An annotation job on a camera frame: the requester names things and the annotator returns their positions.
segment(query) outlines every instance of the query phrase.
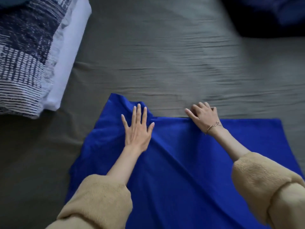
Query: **fuzzy beige sleeve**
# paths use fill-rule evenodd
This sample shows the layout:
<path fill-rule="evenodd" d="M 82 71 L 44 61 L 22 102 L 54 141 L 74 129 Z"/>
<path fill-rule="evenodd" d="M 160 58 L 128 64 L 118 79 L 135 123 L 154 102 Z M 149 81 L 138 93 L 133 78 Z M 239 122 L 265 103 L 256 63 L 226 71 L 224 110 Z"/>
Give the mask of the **fuzzy beige sleeve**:
<path fill-rule="evenodd" d="M 132 200 L 127 187 L 108 176 L 94 174 L 82 181 L 49 228 L 79 228 L 83 225 L 88 229 L 123 229 L 131 211 Z"/>
<path fill-rule="evenodd" d="M 305 198 L 305 183 L 301 176 L 257 153 L 248 153 L 234 162 L 232 180 L 256 218 L 273 227 L 276 224 L 273 221 L 280 216 L 280 211 L 283 212 L 284 205 L 290 209 L 294 208 L 293 202 L 287 199 L 290 185 L 298 184 L 298 200 Z"/>

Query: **sleeve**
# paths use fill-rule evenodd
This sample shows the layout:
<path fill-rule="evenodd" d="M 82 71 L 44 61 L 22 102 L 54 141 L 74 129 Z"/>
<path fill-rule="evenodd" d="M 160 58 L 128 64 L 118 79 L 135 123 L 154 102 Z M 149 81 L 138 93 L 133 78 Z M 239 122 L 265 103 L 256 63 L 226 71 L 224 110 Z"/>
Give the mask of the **sleeve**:
<path fill-rule="evenodd" d="M 131 194 L 108 176 L 86 177 L 48 229 L 123 229 L 132 211 Z"/>
<path fill-rule="evenodd" d="M 303 221 L 302 217 L 293 214 L 299 208 L 303 209 L 299 213 L 305 215 L 305 183 L 301 176 L 257 153 L 248 153 L 234 162 L 231 176 L 235 188 L 261 223 L 276 229 L 299 228 L 291 227 L 291 224 L 289 227 L 276 225 L 280 220 L 286 223 Z M 289 197 L 292 192 L 298 193 L 294 199 Z M 284 211 L 291 215 L 280 219 Z"/>

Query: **gold bracelet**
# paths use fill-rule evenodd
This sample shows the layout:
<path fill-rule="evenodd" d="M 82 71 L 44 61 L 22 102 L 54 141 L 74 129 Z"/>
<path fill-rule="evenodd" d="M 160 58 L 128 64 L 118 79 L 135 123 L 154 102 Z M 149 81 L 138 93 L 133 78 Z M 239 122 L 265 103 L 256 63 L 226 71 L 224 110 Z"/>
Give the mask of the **gold bracelet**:
<path fill-rule="evenodd" d="M 216 124 L 211 125 L 211 126 L 208 128 L 208 130 L 206 131 L 205 135 L 208 134 L 208 131 L 211 129 L 211 127 L 214 127 L 214 126 L 217 126 L 217 125 L 222 126 L 222 125 L 219 124 L 219 121 L 217 121 Z"/>

